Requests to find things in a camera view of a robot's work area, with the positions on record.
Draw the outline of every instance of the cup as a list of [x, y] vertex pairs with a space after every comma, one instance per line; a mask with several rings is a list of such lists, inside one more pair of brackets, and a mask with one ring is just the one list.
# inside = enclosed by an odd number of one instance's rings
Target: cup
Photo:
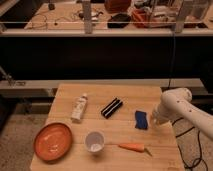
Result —
[[100, 132], [90, 132], [85, 138], [85, 146], [93, 155], [98, 155], [104, 148], [104, 136]]

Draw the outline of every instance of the sponge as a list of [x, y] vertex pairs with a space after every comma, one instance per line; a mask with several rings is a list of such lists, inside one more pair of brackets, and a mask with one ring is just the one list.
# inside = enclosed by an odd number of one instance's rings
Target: sponge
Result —
[[135, 128], [145, 129], [145, 130], [148, 129], [148, 123], [146, 120], [146, 112], [136, 111], [135, 120], [136, 120]]

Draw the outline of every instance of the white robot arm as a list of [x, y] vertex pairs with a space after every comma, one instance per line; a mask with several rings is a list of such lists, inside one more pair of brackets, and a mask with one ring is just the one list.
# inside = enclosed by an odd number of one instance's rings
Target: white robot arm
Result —
[[192, 94], [187, 88], [167, 90], [161, 95], [160, 104], [153, 110], [157, 124], [169, 121], [172, 114], [179, 114], [213, 140], [213, 116], [189, 103]]

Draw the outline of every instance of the metal shelf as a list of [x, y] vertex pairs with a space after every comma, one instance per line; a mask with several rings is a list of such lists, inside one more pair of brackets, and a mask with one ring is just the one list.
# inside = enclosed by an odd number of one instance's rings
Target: metal shelf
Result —
[[19, 0], [7, 0], [3, 4], [0, 5], [0, 17], [4, 15], [10, 8], [12, 8], [15, 4], [17, 4]]

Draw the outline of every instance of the wooden tabletop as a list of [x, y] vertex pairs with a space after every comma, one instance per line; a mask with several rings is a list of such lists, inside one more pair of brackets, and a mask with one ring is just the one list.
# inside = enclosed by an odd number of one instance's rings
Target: wooden tabletop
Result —
[[[114, 16], [114, 14], [109, 14], [104, 4], [97, 3], [91, 4], [93, 12], [102, 12], [98, 17], [97, 22], [93, 22], [93, 29], [108, 29], [107, 21]], [[84, 23], [78, 17], [79, 12], [82, 12], [82, 4], [67, 4], [67, 3], [56, 3], [54, 10], [48, 9], [48, 4], [44, 3], [41, 8], [36, 12], [34, 17], [25, 26], [25, 29], [48, 29], [48, 30], [58, 30], [58, 29], [71, 29], [71, 30], [83, 30]], [[137, 29], [132, 23], [127, 25], [125, 29]]]
[[[72, 123], [70, 117], [76, 99], [88, 94], [88, 105], [82, 122]], [[46, 124], [62, 122], [73, 133], [74, 143], [59, 161], [47, 164], [34, 155], [31, 170], [35, 171], [180, 171], [184, 170], [171, 123], [152, 125], [150, 116], [159, 103], [161, 89], [151, 86], [120, 86], [93, 84], [61, 84], [52, 104]], [[123, 106], [109, 119], [100, 111], [115, 97]], [[147, 113], [148, 130], [135, 128], [135, 111]], [[84, 146], [90, 131], [100, 131], [105, 137], [104, 151], [92, 156]], [[118, 143], [143, 143], [150, 151], [138, 153], [121, 149]]]

